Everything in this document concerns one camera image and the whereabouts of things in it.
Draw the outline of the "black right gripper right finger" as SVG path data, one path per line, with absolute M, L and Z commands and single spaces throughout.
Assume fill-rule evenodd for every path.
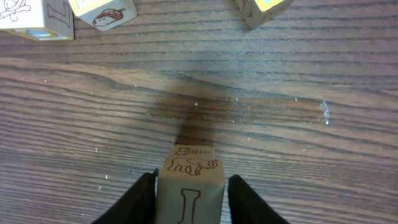
M 289 224 L 239 175 L 229 178 L 228 203 L 232 224 Z

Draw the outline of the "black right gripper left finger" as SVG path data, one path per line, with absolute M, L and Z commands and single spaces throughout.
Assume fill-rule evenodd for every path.
M 159 170 L 142 174 L 127 192 L 92 224 L 154 224 L 155 178 Z

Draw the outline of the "wooden block green R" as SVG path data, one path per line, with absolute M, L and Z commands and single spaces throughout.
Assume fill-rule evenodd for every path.
M 156 224 L 219 224 L 223 162 L 211 146 L 176 144 L 159 172 Z

